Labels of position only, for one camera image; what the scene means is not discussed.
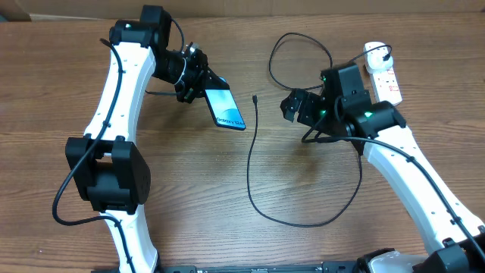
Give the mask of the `black smartphone blue screen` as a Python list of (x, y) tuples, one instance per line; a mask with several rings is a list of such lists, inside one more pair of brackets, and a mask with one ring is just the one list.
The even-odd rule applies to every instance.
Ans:
[(230, 89), (207, 89), (205, 99), (217, 127), (245, 130), (246, 124)]

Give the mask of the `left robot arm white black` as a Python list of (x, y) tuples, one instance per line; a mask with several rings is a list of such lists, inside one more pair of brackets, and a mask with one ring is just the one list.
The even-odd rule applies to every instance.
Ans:
[(195, 44), (169, 50), (175, 20), (161, 6), (145, 5), (138, 20), (119, 20), (104, 44), (110, 67), (98, 108), (81, 137), (65, 146), (67, 181), (76, 184), (95, 219), (108, 225), (120, 272), (159, 272), (161, 262), (145, 216), (151, 172), (136, 145), (143, 98), (152, 78), (174, 86), (179, 102), (203, 98), (216, 125), (226, 125), (233, 97), (227, 81)]

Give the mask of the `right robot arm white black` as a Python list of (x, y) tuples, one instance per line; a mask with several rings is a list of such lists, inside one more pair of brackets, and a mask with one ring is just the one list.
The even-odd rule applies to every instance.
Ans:
[(387, 180), (415, 223), (426, 256), (382, 249), (362, 256), (357, 272), (482, 272), (484, 222), (446, 186), (390, 102), (372, 102), (356, 63), (321, 72), (322, 91), (293, 89), (285, 119), (320, 133), (316, 143), (348, 141)]

